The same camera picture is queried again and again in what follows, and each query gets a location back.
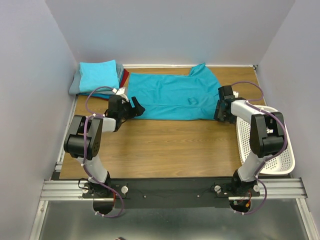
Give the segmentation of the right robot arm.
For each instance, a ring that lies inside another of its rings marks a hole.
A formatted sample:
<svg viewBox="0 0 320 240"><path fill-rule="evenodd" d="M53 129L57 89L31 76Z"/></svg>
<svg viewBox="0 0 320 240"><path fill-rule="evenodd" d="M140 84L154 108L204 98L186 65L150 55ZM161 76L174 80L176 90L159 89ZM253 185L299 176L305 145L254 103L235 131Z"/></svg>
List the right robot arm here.
<svg viewBox="0 0 320 240"><path fill-rule="evenodd" d="M214 113L216 121L235 123L237 118L241 118L250 124L249 155L234 172L228 185L232 194L241 196L254 187L265 164L287 148L285 120L279 111L269 112L242 97L235 97L230 85L220 87L218 95Z"/></svg>

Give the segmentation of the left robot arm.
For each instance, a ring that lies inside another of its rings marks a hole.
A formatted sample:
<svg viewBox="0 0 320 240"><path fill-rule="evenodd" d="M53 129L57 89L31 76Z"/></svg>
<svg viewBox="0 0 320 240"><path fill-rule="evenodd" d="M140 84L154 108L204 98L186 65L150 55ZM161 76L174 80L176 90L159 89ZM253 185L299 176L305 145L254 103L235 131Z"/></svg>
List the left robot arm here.
<svg viewBox="0 0 320 240"><path fill-rule="evenodd" d="M87 183L82 187L85 194L104 198L112 193L110 174L99 157L102 133L117 132L123 123L140 117L145 110L135 96L128 99L124 95L112 95L104 113L73 116L63 148L88 172Z"/></svg>

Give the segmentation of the teal t-shirt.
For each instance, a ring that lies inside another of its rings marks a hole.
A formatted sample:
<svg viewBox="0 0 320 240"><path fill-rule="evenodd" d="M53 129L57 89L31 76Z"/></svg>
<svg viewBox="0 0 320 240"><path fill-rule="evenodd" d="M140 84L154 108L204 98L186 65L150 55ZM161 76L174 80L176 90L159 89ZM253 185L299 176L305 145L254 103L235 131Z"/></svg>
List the teal t-shirt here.
<svg viewBox="0 0 320 240"><path fill-rule="evenodd" d="M212 120L219 100L218 78L204 63L188 75L131 73L129 98L145 109L142 120Z"/></svg>

